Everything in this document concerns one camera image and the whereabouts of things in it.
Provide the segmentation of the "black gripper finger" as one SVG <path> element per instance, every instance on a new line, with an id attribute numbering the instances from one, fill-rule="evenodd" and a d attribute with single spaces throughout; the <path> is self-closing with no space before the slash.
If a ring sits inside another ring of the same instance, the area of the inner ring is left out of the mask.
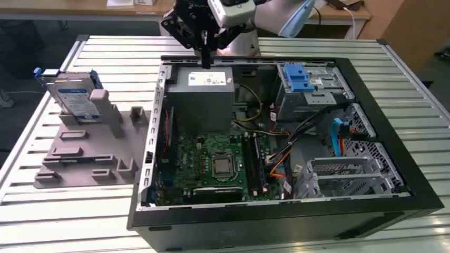
<path id="1" fill-rule="evenodd" d="M 187 49 L 194 49 L 202 58 L 202 68 L 209 69 L 209 49 L 201 30 L 190 28 L 185 21 L 179 21 L 175 10 L 171 9 L 160 21 L 162 28 Z"/>
<path id="2" fill-rule="evenodd" d="M 207 68 L 210 69 L 213 61 L 213 52 L 218 49 L 223 50 L 230 43 L 237 39 L 238 35 L 243 33 L 247 25 L 239 24 L 230 28 L 226 28 L 222 32 L 218 24 L 214 24 L 207 29 Z"/>

